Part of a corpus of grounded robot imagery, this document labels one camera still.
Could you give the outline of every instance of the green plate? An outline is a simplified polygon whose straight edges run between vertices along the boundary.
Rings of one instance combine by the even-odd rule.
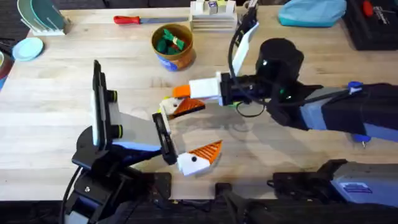
[[[49,29],[63,29],[62,16],[53,8],[50,0],[31,0],[30,6],[36,18]]]
[[[30,6],[30,0],[18,0],[18,11],[21,17],[31,25],[35,30],[43,30],[44,25],[40,24],[38,21],[35,21],[36,16],[32,11]]]

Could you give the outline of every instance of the wooden table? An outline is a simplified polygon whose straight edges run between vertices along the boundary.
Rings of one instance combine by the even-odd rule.
[[[259,46],[272,37],[293,41],[305,55],[300,81],[328,86],[351,80],[398,84],[398,53],[353,50],[342,22],[330,29],[283,27],[278,6],[260,7],[260,27],[244,62],[250,74]],[[187,16],[188,8],[63,11],[74,23],[63,37],[41,37],[43,54],[16,62],[0,94],[0,200],[60,200],[76,166],[71,158],[79,134],[91,123],[93,61],[120,110],[150,119],[173,86],[227,71],[232,34],[194,34],[197,58],[182,72],[164,69],[150,46],[161,24],[117,26],[115,15]],[[243,119],[230,107],[208,105],[171,122],[179,150],[223,139],[222,156],[210,172],[184,177],[161,157],[138,164],[143,171],[173,174],[173,198],[211,198],[216,182],[231,182],[245,197],[273,198],[266,180],[275,171],[317,170],[329,159],[398,162],[398,144],[373,139],[366,149],[345,133],[300,131],[279,126],[267,113]]]

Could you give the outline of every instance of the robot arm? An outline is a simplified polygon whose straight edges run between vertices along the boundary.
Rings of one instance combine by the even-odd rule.
[[[304,85],[297,81],[304,55],[286,39],[269,39],[259,51],[256,74],[238,76],[258,27],[250,7],[230,43],[229,72],[214,78],[190,80],[178,86],[175,98],[217,99],[220,106],[259,103],[283,126],[362,134],[398,141],[398,86],[387,83],[347,88]],[[232,51],[238,46],[234,59]]]

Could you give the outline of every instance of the orange can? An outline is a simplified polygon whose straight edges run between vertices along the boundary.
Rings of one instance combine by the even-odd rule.
[[[158,41],[164,35],[164,29],[168,29],[174,36],[185,41],[184,49],[180,53],[175,55],[166,55],[156,50]],[[158,28],[152,35],[152,48],[161,64],[170,71],[178,71],[186,68],[195,58],[192,33],[187,27],[178,24],[167,24]]]

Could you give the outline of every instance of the blue bag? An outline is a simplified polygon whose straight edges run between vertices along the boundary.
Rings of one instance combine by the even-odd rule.
[[[345,0],[291,0],[279,11],[283,26],[331,27],[346,12]]]

